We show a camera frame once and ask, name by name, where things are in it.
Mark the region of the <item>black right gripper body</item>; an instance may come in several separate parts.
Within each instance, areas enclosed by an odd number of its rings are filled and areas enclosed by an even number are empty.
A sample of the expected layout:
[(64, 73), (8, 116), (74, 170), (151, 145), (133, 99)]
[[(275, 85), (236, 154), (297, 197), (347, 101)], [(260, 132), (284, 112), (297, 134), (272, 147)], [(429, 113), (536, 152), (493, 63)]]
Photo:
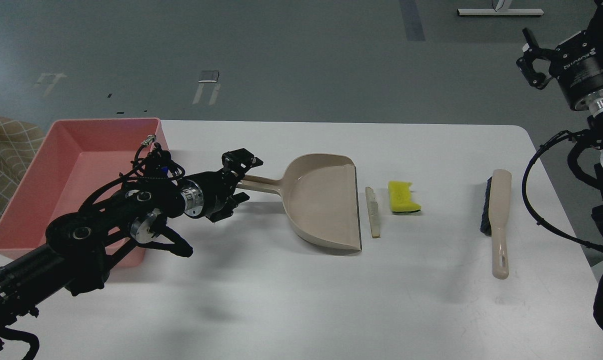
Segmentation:
[(554, 77), (572, 111), (585, 111), (603, 94), (603, 33), (581, 30), (556, 48)]

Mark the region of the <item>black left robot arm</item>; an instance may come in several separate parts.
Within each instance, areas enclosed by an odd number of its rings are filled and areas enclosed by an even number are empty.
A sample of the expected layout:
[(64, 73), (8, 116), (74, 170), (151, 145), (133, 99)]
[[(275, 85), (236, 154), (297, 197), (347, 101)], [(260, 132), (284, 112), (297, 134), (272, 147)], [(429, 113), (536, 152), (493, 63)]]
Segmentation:
[(103, 289), (111, 270), (135, 248), (189, 258), (194, 249), (168, 220), (229, 218), (249, 200), (236, 193), (238, 185), (263, 164), (244, 148), (224, 153), (221, 161), (217, 171), (188, 175), (148, 135), (130, 171), (96, 189), (76, 212), (48, 224), (43, 245), (0, 267), (0, 351), (5, 341), (20, 341), (29, 347), (23, 358), (34, 359), (39, 338), (12, 329), (18, 317), (37, 317), (39, 303), (61, 289), (73, 296)]

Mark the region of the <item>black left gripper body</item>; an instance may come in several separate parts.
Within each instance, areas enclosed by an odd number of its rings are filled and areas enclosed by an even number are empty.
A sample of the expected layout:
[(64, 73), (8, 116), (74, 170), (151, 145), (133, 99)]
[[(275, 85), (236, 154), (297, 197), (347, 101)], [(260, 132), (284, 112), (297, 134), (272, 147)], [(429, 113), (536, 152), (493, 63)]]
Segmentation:
[(192, 219), (206, 218), (206, 212), (216, 198), (235, 194), (242, 175), (224, 173), (222, 170), (191, 174), (183, 178), (183, 214)]

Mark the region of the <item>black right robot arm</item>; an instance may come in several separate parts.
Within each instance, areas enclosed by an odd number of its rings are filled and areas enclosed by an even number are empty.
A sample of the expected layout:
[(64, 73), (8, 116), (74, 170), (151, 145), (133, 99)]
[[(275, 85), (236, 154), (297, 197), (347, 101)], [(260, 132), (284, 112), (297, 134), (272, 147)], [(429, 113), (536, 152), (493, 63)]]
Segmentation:
[(571, 35), (554, 48), (543, 48), (532, 30), (524, 28), (525, 44), (516, 65), (528, 84), (542, 90), (556, 80), (572, 111), (587, 111), (587, 128), (562, 130), (539, 146), (524, 171), (521, 182), (523, 203), (538, 226), (588, 249), (603, 253), (603, 244), (582, 240), (559, 230), (539, 215), (528, 199), (530, 171), (540, 157), (562, 141), (573, 146), (567, 155), (567, 166), (577, 180), (599, 191), (602, 203), (591, 211), (591, 218), (603, 239), (603, 0), (588, 26)]

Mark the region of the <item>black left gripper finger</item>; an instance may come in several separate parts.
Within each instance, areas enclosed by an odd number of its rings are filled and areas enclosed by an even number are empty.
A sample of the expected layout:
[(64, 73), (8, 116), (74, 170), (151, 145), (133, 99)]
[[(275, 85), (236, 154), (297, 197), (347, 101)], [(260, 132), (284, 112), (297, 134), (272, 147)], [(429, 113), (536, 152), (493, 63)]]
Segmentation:
[(222, 171), (235, 176), (245, 176), (248, 171), (255, 167), (263, 166), (261, 158), (256, 157), (246, 148), (240, 148), (225, 152), (221, 156)]
[(233, 215), (235, 208), (249, 198), (249, 195), (244, 192), (216, 198), (215, 204), (206, 212), (205, 217), (212, 223), (227, 219)]

